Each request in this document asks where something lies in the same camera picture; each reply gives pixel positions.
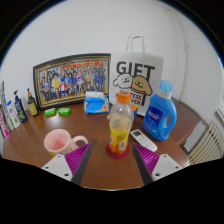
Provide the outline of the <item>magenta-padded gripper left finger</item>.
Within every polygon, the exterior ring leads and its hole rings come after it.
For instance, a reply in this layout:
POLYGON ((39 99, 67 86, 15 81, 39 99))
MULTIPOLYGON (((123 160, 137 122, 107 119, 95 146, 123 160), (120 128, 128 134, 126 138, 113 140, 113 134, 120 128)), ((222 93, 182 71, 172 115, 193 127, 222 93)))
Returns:
POLYGON ((88 143, 74 151, 58 154, 46 163, 42 169, 65 180, 80 185, 86 170, 92 149, 88 143))

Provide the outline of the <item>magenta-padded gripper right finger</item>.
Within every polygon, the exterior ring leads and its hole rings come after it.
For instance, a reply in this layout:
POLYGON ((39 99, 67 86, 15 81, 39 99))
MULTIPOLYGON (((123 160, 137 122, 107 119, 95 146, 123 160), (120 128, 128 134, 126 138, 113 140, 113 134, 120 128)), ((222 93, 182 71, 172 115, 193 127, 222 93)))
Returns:
POLYGON ((136 143, 133 144, 133 155, 145 185, 182 169, 168 154, 158 155, 136 143))

